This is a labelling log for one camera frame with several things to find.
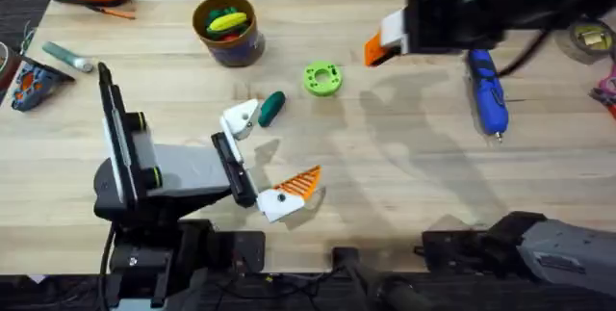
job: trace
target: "table surface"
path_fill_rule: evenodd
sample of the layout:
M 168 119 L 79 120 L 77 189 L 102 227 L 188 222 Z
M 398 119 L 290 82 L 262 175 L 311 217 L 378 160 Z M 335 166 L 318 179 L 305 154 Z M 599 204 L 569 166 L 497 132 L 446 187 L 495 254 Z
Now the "table surface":
M 92 211 L 92 178 L 107 157 L 97 74 L 43 53 L 48 40 L 104 61 L 156 143 L 210 145 L 223 109 L 286 93 L 272 126 L 240 147 L 261 187 L 321 165 L 309 208 L 270 224 L 229 197 L 190 215 L 266 232 L 268 271 L 327 269 L 342 245 L 378 268 L 422 271 L 412 253 L 422 231 L 485 227 L 514 210 L 616 230 L 616 124 L 586 95 L 608 60 L 581 65 L 551 41 L 502 80 L 510 125 L 497 144 L 477 129 L 460 56 L 363 66 L 363 43 L 404 0 L 250 0 L 267 48 L 239 69 L 218 65 L 194 34 L 202 0 L 136 1 L 135 21 L 49 5 L 28 54 L 77 82 L 30 113 L 0 108 L 0 273 L 97 272 L 109 227 Z M 493 52 L 497 65 L 531 35 L 511 33 Z M 333 97 L 302 88 L 316 60 L 342 70 Z

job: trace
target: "glue stick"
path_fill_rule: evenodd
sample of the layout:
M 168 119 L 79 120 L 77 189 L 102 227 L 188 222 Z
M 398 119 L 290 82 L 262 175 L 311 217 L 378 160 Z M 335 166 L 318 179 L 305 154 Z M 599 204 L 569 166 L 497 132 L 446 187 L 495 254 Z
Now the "glue stick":
M 65 48 L 51 41 L 47 41 L 42 46 L 42 49 L 48 54 L 50 54 L 51 56 L 66 63 L 67 65 L 71 65 L 72 67 L 78 70 L 81 70 L 83 72 L 91 72 L 94 70 L 94 65 L 88 62 L 88 59 L 81 57 L 81 56 L 77 56 L 74 53 L 66 50 Z

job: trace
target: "black cable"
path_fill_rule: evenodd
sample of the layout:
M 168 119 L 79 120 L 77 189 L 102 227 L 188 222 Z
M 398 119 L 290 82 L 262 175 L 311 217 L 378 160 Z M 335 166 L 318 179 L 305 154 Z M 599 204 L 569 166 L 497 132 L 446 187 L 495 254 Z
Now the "black cable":
M 322 277 L 315 279 L 314 281 L 307 282 L 305 285 L 303 285 L 301 287 L 292 285 L 293 289 L 291 291 L 288 291 L 288 292 L 285 292 L 285 293 L 280 293 L 280 294 L 275 295 L 275 296 L 265 296 L 265 297 L 263 297 L 263 296 L 244 296 L 244 295 L 236 293 L 236 292 L 234 292 L 234 291 L 232 291 L 232 290 L 230 290 L 230 289 L 228 289 L 226 287 L 220 286 L 219 284 L 215 283 L 214 285 L 217 286 L 224 293 L 227 293 L 227 294 L 229 294 L 229 295 L 231 295 L 231 296 L 233 296 L 235 298 L 251 299 L 251 300 L 273 300 L 273 299 L 286 298 L 286 297 L 292 296 L 292 295 L 294 295 L 296 293 L 299 293 L 299 292 L 308 293 L 308 292 L 306 292 L 306 288 L 312 287 L 314 285 L 321 284 L 322 282 L 326 281 L 327 279 L 329 279 L 331 276 L 335 275 L 336 273 L 338 273 L 342 269 L 343 269 L 342 267 L 336 268 L 333 271 L 331 271 L 330 273 L 327 273 L 327 274 L 323 275 Z
M 107 263 L 109 262 L 109 252 L 112 248 L 112 241 L 114 240 L 115 233 L 116 225 L 112 222 L 109 226 L 109 233 L 107 234 L 107 240 L 103 248 L 103 256 L 100 260 L 100 271 L 98 272 L 98 300 L 100 311 L 109 311 L 109 304 L 105 296 L 107 291 Z
M 315 309 L 315 311 L 321 311 L 319 309 L 319 307 L 317 306 L 317 304 L 315 303 L 315 297 L 311 296 L 308 292 L 306 291 L 302 291 L 304 293 L 304 295 L 306 295 L 306 297 L 308 298 L 308 300 L 310 300 L 310 304 L 312 305 L 312 308 Z
M 227 283 L 224 287 L 225 288 L 231 287 L 237 280 L 238 280 L 237 276 L 233 277 L 233 279 L 229 281 L 229 283 Z M 220 304 L 222 303 L 222 299 L 224 298 L 225 295 L 226 293 L 224 291 L 220 291 L 220 296 L 218 297 L 218 301 L 216 302 L 216 307 L 214 308 L 214 311 L 218 311 L 218 309 L 220 308 Z
M 547 26 L 539 32 L 537 37 L 526 47 L 526 50 L 523 51 L 518 58 L 516 58 L 513 62 L 511 62 L 508 66 L 506 66 L 503 70 L 499 71 L 497 76 L 499 78 L 505 77 L 507 75 L 511 75 L 514 71 L 521 68 L 523 65 L 528 63 L 528 61 L 534 57 L 534 55 L 539 51 L 539 48 L 546 42 L 550 34 L 553 30 L 560 24 L 561 20 L 566 15 L 565 12 L 568 10 L 563 9 L 559 13 L 555 13 L 552 18 L 548 21 Z

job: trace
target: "cup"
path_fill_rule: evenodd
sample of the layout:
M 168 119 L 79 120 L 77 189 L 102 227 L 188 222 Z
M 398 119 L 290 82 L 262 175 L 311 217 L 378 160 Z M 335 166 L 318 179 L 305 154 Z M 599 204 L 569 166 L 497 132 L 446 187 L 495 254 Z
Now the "cup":
M 211 11 L 234 7 L 245 13 L 250 25 L 236 39 L 213 40 L 208 37 L 206 20 Z M 192 14 L 192 28 L 212 56 L 225 66 L 247 66 L 256 62 L 265 50 L 265 38 L 257 29 L 257 16 L 247 0 L 205 0 Z
M 0 42 L 0 102 L 11 86 L 19 64 L 21 58 L 10 47 Z

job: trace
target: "green gear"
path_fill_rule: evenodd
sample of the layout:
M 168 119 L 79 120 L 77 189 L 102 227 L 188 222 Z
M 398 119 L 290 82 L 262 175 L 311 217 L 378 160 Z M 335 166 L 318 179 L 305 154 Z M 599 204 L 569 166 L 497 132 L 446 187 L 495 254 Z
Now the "green gear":
M 317 81 L 317 76 L 326 74 L 328 79 Z M 343 84 L 343 75 L 335 65 L 317 61 L 304 69 L 304 88 L 316 96 L 334 94 Z

